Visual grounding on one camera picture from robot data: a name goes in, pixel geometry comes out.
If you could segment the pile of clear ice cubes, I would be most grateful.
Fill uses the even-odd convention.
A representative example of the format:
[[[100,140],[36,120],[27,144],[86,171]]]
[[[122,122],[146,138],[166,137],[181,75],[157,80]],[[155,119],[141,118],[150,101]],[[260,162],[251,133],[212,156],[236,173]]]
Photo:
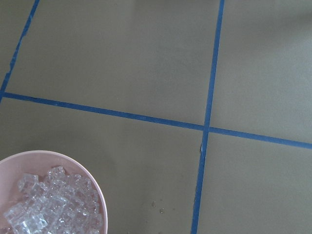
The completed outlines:
[[[100,199],[90,178],[66,175],[62,166],[40,180],[24,173],[18,181],[22,200],[4,212],[2,234],[98,234],[104,225]]]

